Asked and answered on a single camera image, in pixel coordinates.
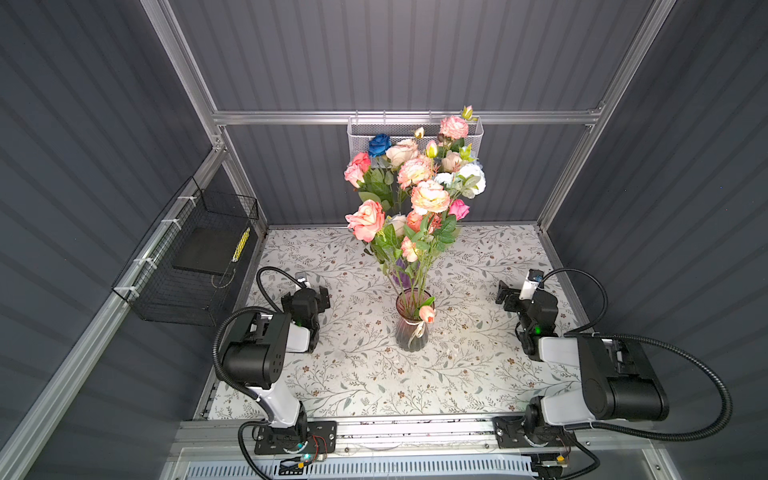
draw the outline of metal mesh basket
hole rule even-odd
[[[113,291],[144,320],[216,326],[234,308],[258,241],[257,221],[255,198],[198,190],[168,222],[157,246],[144,258],[131,260],[141,263],[133,283],[113,285]],[[237,235],[250,228],[238,261],[230,262],[223,275],[174,267],[174,259],[198,228]]]
[[[368,151],[368,142],[378,134],[387,134],[392,138],[392,144],[396,144],[406,138],[413,138],[413,133],[419,128],[424,127],[424,137],[416,139],[419,149],[424,151],[430,140],[437,141],[437,134],[440,132],[440,118],[425,124],[397,124],[397,123],[359,123],[354,117],[350,117],[346,125],[346,134],[349,138],[349,160],[360,152]],[[482,122],[481,120],[469,122],[469,135],[465,140],[466,144],[472,144],[472,156],[478,157],[480,152],[480,142],[482,141]],[[373,167],[383,167],[377,164],[375,159],[371,159]]]

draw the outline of black cable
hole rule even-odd
[[[600,294],[603,296],[603,308],[602,310],[600,310],[600,313],[598,314],[598,316],[595,317],[595,319],[592,320],[591,322],[586,323],[585,325],[579,326],[577,328],[574,328],[573,330],[570,331],[570,333],[583,332],[586,329],[590,329],[593,326],[597,325],[598,322],[600,322],[603,319],[603,317],[605,317],[605,314],[608,312],[608,294],[606,293],[605,287],[603,287],[603,284],[600,283],[600,281],[594,278],[594,276],[592,276],[591,274],[583,270],[579,270],[578,268],[556,268],[552,270],[550,273],[547,273],[546,275],[544,275],[544,278],[541,279],[541,282],[539,282],[539,288],[542,288],[542,289],[544,288],[544,282],[547,281],[547,278],[561,272],[576,272],[586,276],[587,278],[592,280],[595,285],[598,286],[598,288],[600,289]]]
[[[598,467],[600,466],[600,459],[598,458],[598,456],[590,452],[589,449],[587,449],[587,447],[579,443],[578,440],[576,439],[576,435],[571,435],[570,440],[571,442],[573,442],[574,445],[576,445],[576,448],[586,453],[587,456],[592,459],[592,463],[582,468],[581,470],[577,470],[576,472],[563,475],[560,478],[558,478],[558,480],[571,480],[572,478],[581,477],[582,475],[586,475],[589,472],[593,472],[597,470]]]
[[[259,271],[256,272],[256,285],[259,287],[259,291],[264,296],[267,302],[274,308],[277,312],[282,313],[283,311],[277,306],[277,304],[272,300],[272,297],[266,294],[266,290],[264,289],[264,285],[261,283],[261,274],[264,273],[266,270],[272,270],[273,272],[282,273],[285,277],[289,278],[291,281],[293,281],[296,285],[298,285],[300,288],[306,288],[306,285],[303,285],[299,280],[296,280],[293,278],[288,272],[281,270],[277,268],[276,266],[262,266],[259,268]]]
[[[214,337],[214,347],[212,348],[212,353],[214,358],[214,370],[216,370],[216,375],[221,379],[221,381],[223,381],[233,389],[237,390],[238,392],[241,392],[244,395],[250,397],[251,399],[256,400],[259,406],[261,406],[261,408],[266,413],[266,417],[268,420],[267,424],[269,424],[275,419],[275,413],[272,411],[270,406],[267,405],[266,402],[261,402],[261,397],[259,397],[253,390],[247,388],[242,383],[233,379],[228,373],[228,371],[224,369],[224,365],[222,364],[221,358],[219,357],[219,347],[221,346],[221,341],[224,338],[224,333],[227,331],[227,327],[238,316],[243,315],[244,313],[251,313],[251,312],[261,312],[269,315],[274,315],[275,313],[272,310],[268,310],[262,306],[247,306],[245,308],[241,308],[240,310],[237,310],[236,312],[232,313],[232,315],[228,316],[221,323],[221,325],[219,325],[219,329],[216,331],[216,336]]]
[[[259,476],[262,480],[272,480],[268,476],[264,474],[261,470],[256,467],[256,464],[253,463],[253,459],[250,457],[250,453],[248,453],[248,449],[245,447],[245,440],[243,439],[243,430],[247,429],[250,426],[253,426],[256,428],[257,426],[261,426],[261,422],[257,421],[250,421],[245,422],[237,429],[237,444],[240,446],[240,453],[243,454],[243,457],[245,458],[246,463],[248,464],[251,469],[256,472],[256,475]]]
[[[730,417],[733,414],[733,401],[731,400],[728,388],[723,383],[723,380],[715,372],[706,366],[704,362],[691,355],[690,353],[677,348],[669,343],[661,342],[660,340],[650,339],[645,336],[628,335],[625,333],[565,333],[564,336],[593,336],[598,339],[610,339],[610,340],[633,340],[635,342],[645,343],[647,345],[657,346],[665,350],[669,350],[672,353],[676,353],[682,356],[689,362],[693,363],[699,370],[704,372],[706,376],[712,380],[715,384],[718,393],[720,394],[720,414],[710,423],[708,426],[694,430],[693,432],[686,433],[661,433],[661,432],[648,432],[646,430],[636,430],[624,427],[621,425],[614,425],[612,423],[604,422],[587,422],[576,423],[573,425],[565,425],[566,430],[584,430],[584,429],[603,429],[611,430],[612,432],[624,433],[626,435],[633,435],[644,439],[659,440],[662,442],[691,442],[693,440],[705,439],[708,436],[712,436],[725,428],[725,425],[730,421]]]

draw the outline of bouquet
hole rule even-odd
[[[376,135],[344,172],[362,201],[346,216],[348,227],[399,291],[401,316],[419,323],[434,321],[435,298],[425,295],[427,275],[456,241],[457,222],[469,213],[461,197],[472,199],[485,190],[482,166],[472,157],[472,144],[465,143],[470,121],[477,121],[471,106],[461,116],[443,118],[437,141],[424,151],[415,141],[423,137],[423,127],[397,144]],[[372,167],[372,158],[381,167]]]

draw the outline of artificial flower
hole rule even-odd
[[[453,174],[437,174],[435,175],[435,181],[439,184],[449,185],[453,182]]]
[[[440,166],[442,167],[443,171],[451,173],[458,171],[458,169],[461,168],[463,164],[464,162],[462,162],[461,155],[454,151],[449,151],[447,154],[445,154],[445,158],[443,158],[440,162]]]
[[[392,140],[389,139],[387,134],[378,134],[370,142],[368,142],[368,155],[371,157],[378,157],[384,155],[387,148],[392,146]]]
[[[386,151],[386,156],[392,162],[394,168],[399,167],[417,155],[419,155],[419,146],[411,138],[398,142],[397,145],[391,146]]]
[[[395,227],[395,235],[398,237],[402,237],[406,234],[406,216],[405,215],[395,215],[392,217],[392,219],[389,221],[393,227]]]
[[[362,171],[362,168],[360,168],[359,165],[349,165],[346,170],[344,170],[344,180],[350,182],[353,187],[359,188],[360,184],[365,183],[365,180],[362,178],[364,173],[365,172]]]
[[[458,140],[469,135],[469,124],[461,117],[446,117],[440,121],[440,133]]]
[[[402,239],[400,249],[402,250],[402,255],[409,262],[413,263],[419,259],[419,255],[416,253],[416,247],[408,237]]]
[[[397,183],[400,184],[400,188],[405,190],[407,187],[416,185],[418,182],[426,180],[431,176],[432,160],[419,155],[402,165],[400,173],[397,175]]]
[[[467,180],[469,180],[469,178],[473,175],[475,177],[480,177],[478,183],[470,189],[474,195],[481,194],[485,191],[485,173],[483,173],[482,166],[479,163],[472,162],[470,164],[466,164],[461,168],[461,170],[458,171],[458,174]]]
[[[421,215],[426,215],[427,212],[439,214],[446,211],[450,204],[451,196],[434,180],[419,182],[411,192],[413,210]]]
[[[418,232],[422,227],[422,218],[423,215],[419,215],[415,211],[411,211],[410,214],[406,217],[406,223],[410,227],[411,230]]]
[[[462,110],[462,118],[465,120],[471,120],[472,119],[472,106],[469,105],[468,107],[464,107],[464,110]]]
[[[435,321],[435,309],[430,305],[424,305],[419,309],[419,318],[427,323],[433,323]]]
[[[429,143],[427,144],[427,149],[425,153],[429,158],[437,157],[437,143],[434,140],[429,141]]]
[[[456,215],[456,220],[461,220],[469,213],[469,207],[461,199],[456,199],[448,209],[448,215]]]
[[[384,210],[379,202],[366,200],[357,212],[346,216],[347,228],[352,228],[357,240],[370,242],[384,226]]]

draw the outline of glass vase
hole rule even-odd
[[[397,296],[395,306],[400,320],[395,328],[395,340],[400,348],[418,352],[429,340],[429,325],[419,318],[418,306],[431,295],[426,290],[406,289]]]

